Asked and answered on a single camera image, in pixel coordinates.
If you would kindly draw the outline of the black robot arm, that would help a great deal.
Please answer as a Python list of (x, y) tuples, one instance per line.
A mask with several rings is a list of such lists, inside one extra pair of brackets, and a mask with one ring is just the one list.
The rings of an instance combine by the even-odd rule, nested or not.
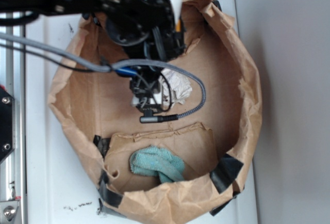
[(1, 26), (25, 25), (40, 15), (81, 14), (103, 28), (130, 59), (168, 62), (185, 49), (182, 0), (1, 0), (1, 12), (22, 12), (20, 18), (2, 18)]

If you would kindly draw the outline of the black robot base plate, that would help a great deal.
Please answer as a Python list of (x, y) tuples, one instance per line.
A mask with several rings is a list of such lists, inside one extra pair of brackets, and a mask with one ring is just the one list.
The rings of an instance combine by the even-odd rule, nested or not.
[(1, 164), (15, 149), (14, 142), (14, 98), (1, 85)]

